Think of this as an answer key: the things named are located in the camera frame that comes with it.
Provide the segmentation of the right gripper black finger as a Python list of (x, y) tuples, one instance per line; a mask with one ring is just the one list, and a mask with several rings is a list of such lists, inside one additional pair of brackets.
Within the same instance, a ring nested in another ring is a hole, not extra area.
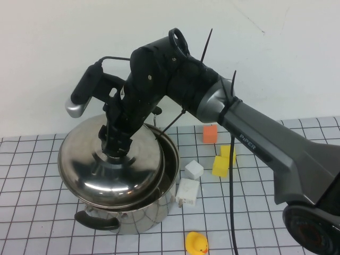
[(106, 149), (107, 148), (107, 126), (102, 125), (99, 133), (98, 133), (98, 138), (101, 140), (101, 148)]
[(127, 133), (107, 129), (103, 140), (103, 152), (111, 157), (126, 156), (130, 150), (132, 139)]

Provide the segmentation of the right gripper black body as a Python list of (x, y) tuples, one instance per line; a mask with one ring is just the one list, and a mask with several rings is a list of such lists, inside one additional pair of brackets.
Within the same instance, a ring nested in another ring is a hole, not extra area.
[(102, 79), (107, 129), (130, 137), (165, 96), (165, 79)]

